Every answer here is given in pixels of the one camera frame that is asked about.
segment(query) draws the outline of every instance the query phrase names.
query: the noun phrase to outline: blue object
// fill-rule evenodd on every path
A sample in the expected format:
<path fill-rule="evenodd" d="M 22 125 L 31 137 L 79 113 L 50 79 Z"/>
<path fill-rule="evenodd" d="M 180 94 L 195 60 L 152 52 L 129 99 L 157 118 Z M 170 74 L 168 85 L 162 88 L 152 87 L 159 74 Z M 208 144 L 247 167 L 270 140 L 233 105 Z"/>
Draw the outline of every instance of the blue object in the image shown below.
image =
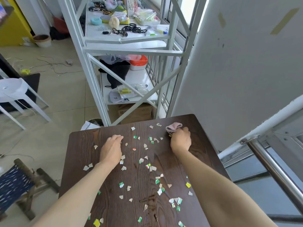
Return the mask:
<path fill-rule="evenodd" d="M 0 177 L 0 214 L 35 184 L 17 165 Z"/>
<path fill-rule="evenodd" d="M 101 25 L 102 24 L 102 20 L 99 17 L 92 17 L 91 18 L 91 24 L 93 24 L 93 25 Z"/>

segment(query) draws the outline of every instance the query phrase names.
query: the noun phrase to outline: shelf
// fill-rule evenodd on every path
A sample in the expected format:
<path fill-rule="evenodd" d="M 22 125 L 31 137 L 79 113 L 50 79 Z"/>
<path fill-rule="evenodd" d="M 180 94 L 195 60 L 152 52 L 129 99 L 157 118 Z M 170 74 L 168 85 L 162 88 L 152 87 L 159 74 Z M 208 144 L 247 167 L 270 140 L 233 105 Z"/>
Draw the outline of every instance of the shelf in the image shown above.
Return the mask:
<path fill-rule="evenodd" d="M 150 82 L 150 79 L 146 73 L 146 70 L 138 70 L 138 71 L 133 71 L 133 70 L 129 70 L 125 81 L 128 84 L 147 84 L 147 89 L 149 91 L 151 91 L 153 89 L 153 85 Z M 119 103 L 111 103 L 109 101 L 109 93 L 112 90 L 112 88 L 110 87 L 105 87 L 107 85 L 111 85 L 107 79 L 107 73 L 101 73 L 101 86 L 102 86 L 102 93 L 103 93 L 103 98 L 104 98 L 104 102 L 107 105 L 111 105 L 111 104 L 127 104 L 127 103 L 136 103 L 138 102 L 141 97 L 140 96 L 135 96 L 135 97 L 131 97 L 128 98 L 129 101 L 125 101 L 125 102 L 119 102 Z M 151 97 L 149 97 L 149 100 L 151 101 L 157 101 L 158 96 L 156 93 L 154 93 Z"/>
<path fill-rule="evenodd" d="M 100 12 L 92 12 L 89 11 L 88 8 L 86 8 L 86 23 L 85 23 L 85 36 L 89 38 L 98 38 L 105 41 L 119 41 L 119 38 L 123 38 L 121 34 L 102 34 L 102 31 L 99 30 L 101 26 L 107 26 L 109 25 L 107 23 L 103 23 L 102 25 L 92 25 L 90 23 L 90 19 L 92 17 L 100 17 L 102 13 Z M 138 25 L 135 19 L 130 19 L 130 23 L 135 23 Z M 125 25 L 119 25 L 119 30 L 122 29 L 122 27 Z M 146 29 L 148 26 L 139 26 L 141 29 Z M 145 34 L 139 34 L 139 33 L 132 33 L 127 32 L 128 38 L 136 38 L 136 37 L 144 37 Z M 155 41 L 145 41 L 145 42 L 135 42 L 135 43 L 129 43 L 129 44 L 98 44 L 98 43 L 87 43 L 87 45 L 93 45 L 95 48 L 100 49 L 112 49 L 112 48 L 118 48 L 118 49 L 143 49 L 143 48 L 163 48 L 166 47 L 166 43 L 164 41 L 155 40 Z"/>

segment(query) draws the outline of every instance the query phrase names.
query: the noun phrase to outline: tiled floor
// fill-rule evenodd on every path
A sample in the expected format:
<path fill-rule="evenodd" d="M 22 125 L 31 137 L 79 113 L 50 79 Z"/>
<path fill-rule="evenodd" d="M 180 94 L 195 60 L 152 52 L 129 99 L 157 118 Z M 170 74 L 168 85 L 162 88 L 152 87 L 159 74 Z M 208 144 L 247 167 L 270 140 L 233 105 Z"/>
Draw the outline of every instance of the tiled floor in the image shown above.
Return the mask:
<path fill-rule="evenodd" d="M 31 69 L 41 73 L 38 94 L 50 105 L 44 109 L 51 122 L 30 110 L 25 115 L 11 113 L 25 126 L 26 130 L 22 131 L 12 120 L 0 115 L 0 155 L 8 152 L 7 156 L 0 158 L 0 167 L 7 171 L 13 166 L 13 160 L 20 158 L 29 168 L 43 168 L 60 184 L 69 134 L 80 130 L 85 120 L 100 117 L 73 43 L 66 39 L 52 41 L 52 47 L 44 49 L 3 47 L 0 53 L 9 58 L 9 63 L 17 70 L 47 64 L 40 60 L 50 63 L 73 60 L 71 67 L 58 64 L 55 70 L 50 65 Z M 42 102 L 38 101 L 38 105 L 43 107 Z M 35 196 L 32 209 L 36 216 L 41 216 L 57 199 L 58 194 L 52 190 Z M 31 226 L 35 221 L 28 221 L 16 205 L 6 213 L 8 218 L 0 222 L 0 227 Z"/>

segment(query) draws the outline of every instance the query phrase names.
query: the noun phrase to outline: white metal rack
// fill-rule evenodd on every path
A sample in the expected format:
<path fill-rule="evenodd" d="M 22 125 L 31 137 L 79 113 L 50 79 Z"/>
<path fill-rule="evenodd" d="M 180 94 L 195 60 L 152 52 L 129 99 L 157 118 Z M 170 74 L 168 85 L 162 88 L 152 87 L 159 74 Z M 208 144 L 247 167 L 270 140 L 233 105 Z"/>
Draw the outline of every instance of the white metal rack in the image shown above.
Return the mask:
<path fill-rule="evenodd" d="M 121 35 L 115 34 L 103 35 L 101 31 L 97 30 L 98 27 L 93 27 L 89 24 L 89 19 L 92 16 L 95 16 L 90 11 L 86 11 L 86 25 L 84 36 L 82 28 L 80 26 L 79 17 L 84 7 L 87 6 L 86 3 L 88 1 L 89 0 L 82 0 L 78 10 L 76 11 L 73 0 L 58 0 L 104 126 L 117 125 L 127 115 L 129 115 L 133 110 L 135 110 L 144 102 L 150 103 L 152 106 L 157 108 L 155 114 L 155 118 L 157 118 L 163 98 L 163 86 L 176 75 L 177 80 L 175 83 L 174 92 L 178 92 L 179 90 L 181 80 L 188 63 L 189 55 L 194 44 L 195 36 L 197 34 L 198 26 L 202 17 L 205 0 L 196 0 L 191 23 L 189 26 L 187 25 L 180 9 L 182 0 L 171 0 L 173 4 L 172 20 L 170 22 L 169 33 L 167 35 L 143 36 L 142 34 L 129 33 L 128 37 L 126 38 L 123 38 Z M 173 50 L 174 38 L 179 19 L 187 33 L 186 43 L 183 51 Z M 145 70 L 128 72 L 126 80 L 124 81 L 114 72 L 109 70 L 105 65 L 99 62 L 96 58 L 94 58 L 94 56 L 105 54 L 138 54 L 146 56 L 160 56 L 161 63 L 156 65 L 156 68 L 159 69 L 157 83 L 152 88 L 150 80 L 146 79 L 149 77 L 146 74 Z M 181 57 L 179 67 L 172 72 L 169 71 L 169 65 L 167 65 L 168 56 Z M 132 99 L 132 102 L 129 102 L 135 104 L 113 123 L 111 123 L 107 111 L 107 104 L 110 104 L 108 100 L 108 93 L 110 90 L 104 88 L 107 81 L 106 75 L 101 75 L 102 85 L 100 86 L 93 68 L 93 64 L 102 68 L 108 74 L 138 94 L 138 97 L 134 97 Z M 133 78 L 134 75 L 137 75 L 136 78 L 141 79 L 142 83 L 150 83 L 149 92 L 146 95 L 142 95 L 130 86 L 130 84 L 132 84 L 132 81 L 135 81 Z M 173 104 L 174 102 L 169 105 L 170 110 L 173 108 Z"/>

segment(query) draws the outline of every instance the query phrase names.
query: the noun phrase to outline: wood grain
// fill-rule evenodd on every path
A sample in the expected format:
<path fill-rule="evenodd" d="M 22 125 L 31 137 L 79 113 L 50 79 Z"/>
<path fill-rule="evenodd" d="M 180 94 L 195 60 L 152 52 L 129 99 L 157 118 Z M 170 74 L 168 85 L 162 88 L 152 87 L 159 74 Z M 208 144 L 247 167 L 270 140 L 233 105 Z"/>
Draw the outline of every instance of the wood grain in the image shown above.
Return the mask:
<path fill-rule="evenodd" d="M 83 170 L 85 165 L 98 163 L 100 149 L 108 137 L 114 134 L 124 136 L 121 145 L 122 154 L 125 154 L 124 165 L 118 164 L 105 180 L 100 189 L 101 195 L 96 195 L 91 219 L 85 226 L 91 227 L 96 218 L 102 217 L 104 223 L 101 227 L 176 227 L 178 221 L 182 221 L 186 226 L 209 226 L 193 189 L 185 186 L 189 180 L 170 148 L 170 137 L 165 126 L 173 122 L 180 122 L 189 128 L 192 138 L 190 152 L 229 178 L 193 114 L 73 132 L 68 141 L 59 196 L 90 171 Z M 134 135 L 140 137 L 140 140 L 134 139 Z M 148 137 L 155 137 L 160 142 L 151 144 Z M 144 149 L 144 144 L 147 144 L 148 150 Z M 148 156 L 149 160 L 139 164 L 139 159 L 145 156 Z M 148 163 L 157 167 L 157 170 L 150 172 L 145 166 Z M 127 170 L 121 171 L 122 166 L 126 166 Z M 164 177 L 160 179 L 160 183 L 163 184 L 165 192 L 159 196 L 159 184 L 155 184 L 155 177 L 161 173 Z M 124 187 L 119 187 L 120 182 L 124 183 Z M 131 186 L 130 191 L 127 191 L 127 186 Z M 170 198 L 176 197 L 183 199 L 180 212 L 176 211 L 176 208 L 173 209 L 168 202 Z M 145 204 L 148 209 L 143 212 Z"/>

